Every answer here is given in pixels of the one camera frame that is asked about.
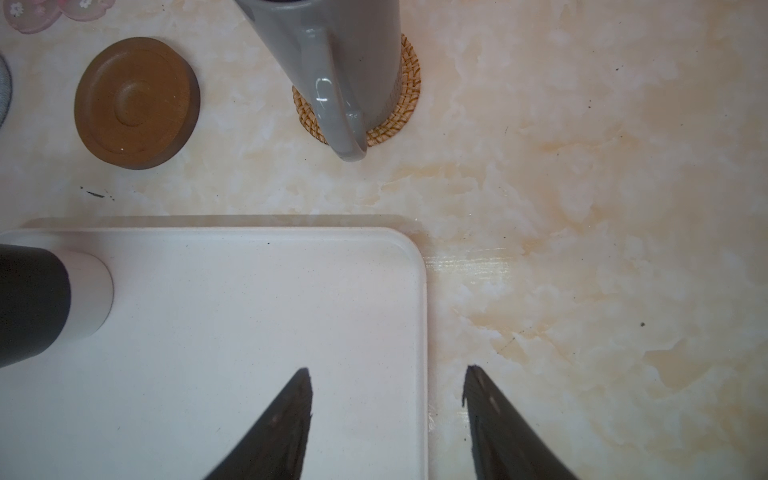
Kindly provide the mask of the round brown wooden coaster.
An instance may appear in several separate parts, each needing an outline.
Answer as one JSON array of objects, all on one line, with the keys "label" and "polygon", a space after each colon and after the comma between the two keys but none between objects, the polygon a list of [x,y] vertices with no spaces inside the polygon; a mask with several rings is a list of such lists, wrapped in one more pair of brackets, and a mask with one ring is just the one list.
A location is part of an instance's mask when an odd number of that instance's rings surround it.
[{"label": "round brown wooden coaster", "polygon": [[146,170],[182,149],[200,107],[190,64],[160,40],[133,37],[107,47],[88,65],[75,94],[74,119],[96,158]]}]

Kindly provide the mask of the grey mug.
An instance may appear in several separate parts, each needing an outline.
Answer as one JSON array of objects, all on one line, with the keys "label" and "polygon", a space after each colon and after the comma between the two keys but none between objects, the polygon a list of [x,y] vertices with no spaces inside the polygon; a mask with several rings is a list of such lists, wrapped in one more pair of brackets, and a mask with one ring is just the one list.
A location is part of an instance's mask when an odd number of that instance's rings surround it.
[{"label": "grey mug", "polygon": [[238,7],[309,102],[344,161],[367,153],[367,133],[401,92],[400,4],[392,0],[237,0]]}]

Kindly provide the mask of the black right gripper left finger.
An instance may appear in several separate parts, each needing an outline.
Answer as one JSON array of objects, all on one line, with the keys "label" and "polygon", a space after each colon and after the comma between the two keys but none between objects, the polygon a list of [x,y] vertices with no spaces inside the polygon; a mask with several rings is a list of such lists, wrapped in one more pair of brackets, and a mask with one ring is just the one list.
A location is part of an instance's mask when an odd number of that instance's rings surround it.
[{"label": "black right gripper left finger", "polygon": [[312,418],[308,368],[286,383],[209,479],[287,479],[302,474]]}]

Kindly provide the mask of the round grey coaster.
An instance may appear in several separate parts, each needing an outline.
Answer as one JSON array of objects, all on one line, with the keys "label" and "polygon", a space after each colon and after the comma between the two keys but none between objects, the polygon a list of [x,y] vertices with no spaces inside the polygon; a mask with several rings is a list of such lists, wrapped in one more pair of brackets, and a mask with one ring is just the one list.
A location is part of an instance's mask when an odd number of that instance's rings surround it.
[{"label": "round grey coaster", "polygon": [[0,126],[7,118],[13,95],[13,81],[10,68],[4,56],[0,56]]}]

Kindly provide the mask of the round woven rattan coaster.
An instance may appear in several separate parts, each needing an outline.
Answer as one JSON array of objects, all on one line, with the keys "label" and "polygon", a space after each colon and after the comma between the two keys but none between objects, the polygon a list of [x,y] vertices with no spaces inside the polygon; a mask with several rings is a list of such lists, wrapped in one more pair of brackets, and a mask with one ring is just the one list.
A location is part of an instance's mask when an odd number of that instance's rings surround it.
[{"label": "round woven rattan coaster", "polygon": [[[378,126],[366,132],[368,147],[373,147],[394,137],[413,115],[421,92],[421,68],[413,45],[405,34],[401,35],[400,94],[393,111]],[[295,86],[292,98],[301,126],[316,140],[327,145],[316,116],[307,100]]]}]

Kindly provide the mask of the black mug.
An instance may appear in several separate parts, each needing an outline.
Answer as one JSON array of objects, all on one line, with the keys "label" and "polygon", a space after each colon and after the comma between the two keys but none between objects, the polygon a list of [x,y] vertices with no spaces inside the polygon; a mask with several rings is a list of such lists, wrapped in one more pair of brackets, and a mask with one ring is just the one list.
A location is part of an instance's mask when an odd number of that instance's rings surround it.
[{"label": "black mug", "polygon": [[3,244],[1,366],[93,335],[107,320],[113,300],[112,275],[97,257]]}]

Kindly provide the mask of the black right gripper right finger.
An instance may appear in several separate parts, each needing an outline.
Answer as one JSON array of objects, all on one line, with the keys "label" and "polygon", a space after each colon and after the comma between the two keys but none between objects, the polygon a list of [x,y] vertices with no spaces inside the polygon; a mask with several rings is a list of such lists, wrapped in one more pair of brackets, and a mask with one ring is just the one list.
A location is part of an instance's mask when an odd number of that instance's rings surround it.
[{"label": "black right gripper right finger", "polygon": [[477,478],[576,479],[477,365],[466,370],[462,405]]}]

